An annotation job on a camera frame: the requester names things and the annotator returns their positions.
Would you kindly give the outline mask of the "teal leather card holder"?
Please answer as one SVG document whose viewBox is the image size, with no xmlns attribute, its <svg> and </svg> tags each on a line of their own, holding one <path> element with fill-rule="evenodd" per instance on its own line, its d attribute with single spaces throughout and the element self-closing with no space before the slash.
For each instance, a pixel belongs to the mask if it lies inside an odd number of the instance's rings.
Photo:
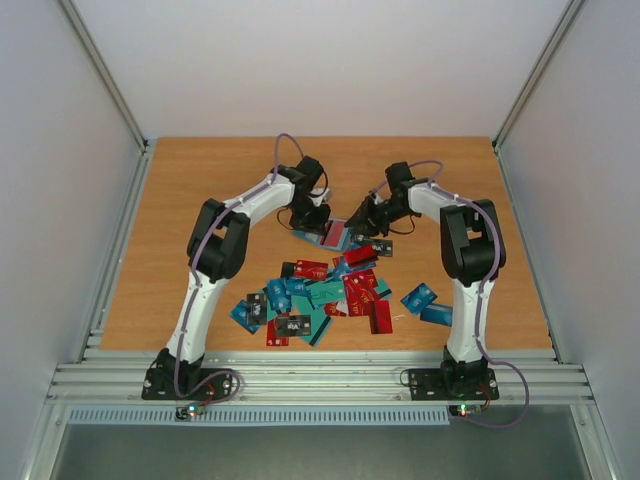
<svg viewBox="0 0 640 480">
<path fill-rule="evenodd" d="M 294 230 L 292 234 L 321 249 L 344 252 L 350 242 L 350 232 L 345 224 L 346 221 L 343 219 L 330 217 L 326 224 L 327 233 L 325 235 L 298 230 Z"/>
</svg>

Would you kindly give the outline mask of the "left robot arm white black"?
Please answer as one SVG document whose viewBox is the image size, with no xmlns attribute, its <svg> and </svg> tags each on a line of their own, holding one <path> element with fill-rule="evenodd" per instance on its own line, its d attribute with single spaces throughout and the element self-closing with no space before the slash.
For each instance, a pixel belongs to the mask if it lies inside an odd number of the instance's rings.
<svg viewBox="0 0 640 480">
<path fill-rule="evenodd" d="M 304 156 L 294 167 L 274 167 L 256 186 L 225 201 L 207 200 L 191 233 L 187 256 L 189 283 L 173 334 L 145 374 L 142 398 L 182 400 L 205 393 L 207 382 L 227 380 L 230 371 L 202 367 L 206 336 L 219 299 L 244 265 L 249 234 L 266 216 L 288 208 L 293 226 L 324 234 L 330 206 L 321 163 Z"/>
</svg>

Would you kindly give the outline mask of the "black card near right arm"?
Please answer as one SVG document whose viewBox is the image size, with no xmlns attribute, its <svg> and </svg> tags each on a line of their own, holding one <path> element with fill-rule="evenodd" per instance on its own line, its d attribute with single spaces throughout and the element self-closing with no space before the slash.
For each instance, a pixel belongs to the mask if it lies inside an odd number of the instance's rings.
<svg viewBox="0 0 640 480">
<path fill-rule="evenodd" d="M 352 241 L 359 246 L 371 246 L 378 257 L 393 256 L 393 241 L 385 238 L 371 238 L 365 235 L 354 235 Z"/>
</svg>

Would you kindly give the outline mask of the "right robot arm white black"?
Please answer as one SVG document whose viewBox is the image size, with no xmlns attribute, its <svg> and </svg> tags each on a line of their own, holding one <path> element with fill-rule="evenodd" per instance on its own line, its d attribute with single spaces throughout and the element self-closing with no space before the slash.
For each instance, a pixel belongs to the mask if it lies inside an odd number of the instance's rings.
<svg viewBox="0 0 640 480">
<path fill-rule="evenodd" d="M 443 268 L 452 279 L 452 327 L 437 368 L 411 368 L 407 387 L 417 400 L 479 400 L 499 397 L 493 368 L 500 364 L 485 347 L 489 299 L 506 252 L 492 201 L 472 201 L 445 190 L 432 178 L 413 176 L 406 162 L 385 170 L 390 197 L 375 189 L 347 221 L 358 234 L 388 235 L 393 222 L 427 216 L 439 224 Z"/>
</svg>

